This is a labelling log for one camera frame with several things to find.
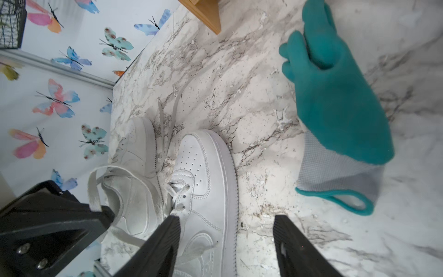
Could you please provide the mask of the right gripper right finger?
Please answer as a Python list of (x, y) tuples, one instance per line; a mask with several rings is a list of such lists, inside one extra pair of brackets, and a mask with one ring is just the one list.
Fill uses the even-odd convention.
[(282, 277), (342, 277), (288, 216), (275, 216), (273, 237)]

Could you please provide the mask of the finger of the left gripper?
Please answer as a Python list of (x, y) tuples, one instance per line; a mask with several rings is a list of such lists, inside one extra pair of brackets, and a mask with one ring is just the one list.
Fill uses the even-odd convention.
[(35, 185), (1, 209), (1, 276), (54, 277), (114, 221), (54, 181)]

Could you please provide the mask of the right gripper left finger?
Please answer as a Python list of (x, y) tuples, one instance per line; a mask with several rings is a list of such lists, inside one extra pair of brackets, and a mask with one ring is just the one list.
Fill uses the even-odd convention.
[(180, 219), (170, 215), (115, 276), (171, 277), (177, 259), (180, 235)]

